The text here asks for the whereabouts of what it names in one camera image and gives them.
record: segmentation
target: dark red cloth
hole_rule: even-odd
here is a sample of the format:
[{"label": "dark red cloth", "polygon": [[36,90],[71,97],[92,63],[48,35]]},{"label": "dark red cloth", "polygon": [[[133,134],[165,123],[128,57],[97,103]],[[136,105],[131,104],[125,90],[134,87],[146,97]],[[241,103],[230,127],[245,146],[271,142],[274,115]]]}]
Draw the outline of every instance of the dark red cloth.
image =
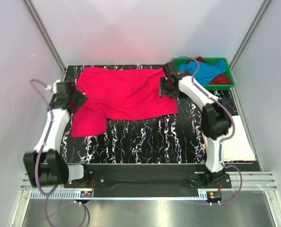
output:
[{"label": "dark red cloth", "polygon": [[143,120],[178,113],[176,100],[159,97],[159,70],[85,68],[77,88],[88,101],[74,114],[72,137],[103,134],[107,118]]},{"label": "dark red cloth", "polygon": [[[206,63],[206,61],[202,57],[197,57],[196,60]],[[221,74],[218,77],[214,78],[214,80],[212,80],[209,84],[232,84],[232,80],[226,77],[224,74]]]}]

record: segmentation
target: green bin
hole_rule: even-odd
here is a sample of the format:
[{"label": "green bin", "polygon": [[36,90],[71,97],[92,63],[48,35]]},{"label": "green bin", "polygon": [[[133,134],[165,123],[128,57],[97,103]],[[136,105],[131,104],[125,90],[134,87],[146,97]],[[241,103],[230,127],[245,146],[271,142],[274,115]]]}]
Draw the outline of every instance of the green bin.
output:
[{"label": "green bin", "polygon": [[[225,71],[224,75],[232,80],[232,84],[207,84],[203,85],[203,87],[210,91],[216,90],[230,90],[231,87],[235,86],[235,82],[226,58],[204,58],[208,65],[215,65],[219,60],[224,60],[227,64],[227,71]],[[179,58],[175,59],[174,62],[176,66],[179,68],[181,64],[188,64],[190,58]]]}]

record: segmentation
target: white wall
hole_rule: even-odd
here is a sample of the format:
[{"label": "white wall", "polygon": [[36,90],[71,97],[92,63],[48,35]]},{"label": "white wall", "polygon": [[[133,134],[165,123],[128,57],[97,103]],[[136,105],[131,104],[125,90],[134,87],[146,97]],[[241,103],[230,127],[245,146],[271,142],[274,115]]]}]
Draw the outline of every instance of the white wall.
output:
[{"label": "white wall", "polygon": [[263,0],[32,0],[65,64],[232,60]]},{"label": "white wall", "polygon": [[23,154],[34,148],[46,121],[29,80],[60,77],[23,1],[0,0],[0,227],[10,226],[25,173]]},{"label": "white wall", "polygon": [[281,0],[273,1],[233,73],[263,167],[281,196]]}]

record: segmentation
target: blue cloth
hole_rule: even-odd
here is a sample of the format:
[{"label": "blue cloth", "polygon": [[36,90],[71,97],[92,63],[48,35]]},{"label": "blue cloth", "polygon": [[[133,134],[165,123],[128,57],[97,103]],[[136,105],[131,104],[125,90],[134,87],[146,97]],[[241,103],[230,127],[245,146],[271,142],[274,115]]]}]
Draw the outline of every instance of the blue cloth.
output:
[{"label": "blue cloth", "polygon": [[[199,70],[195,75],[195,79],[201,85],[209,84],[214,78],[223,74],[227,70],[227,64],[224,60],[220,60],[216,65],[211,66],[204,62],[199,62]],[[179,66],[180,71],[188,70],[191,74],[194,74],[197,69],[197,63],[194,61],[189,64],[181,64]]]}]

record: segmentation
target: metal floor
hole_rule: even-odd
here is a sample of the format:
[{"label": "metal floor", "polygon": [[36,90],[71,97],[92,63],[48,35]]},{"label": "metal floor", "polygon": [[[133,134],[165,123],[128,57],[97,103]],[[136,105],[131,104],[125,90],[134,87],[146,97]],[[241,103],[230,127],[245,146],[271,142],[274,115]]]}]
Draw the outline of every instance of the metal floor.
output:
[{"label": "metal floor", "polygon": [[[223,200],[233,197],[224,192]],[[69,200],[50,200],[48,213],[54,213]],[[90,227],[274,227],[271,210],[263,191],[244,191],[232,203],[203,205],[203,201],[114,201],[87,203]],[[78,226],[82,207],[71,204],[51,217],[58,227]],[[44,200],[30,199],[23,227],[49,227]]]}]

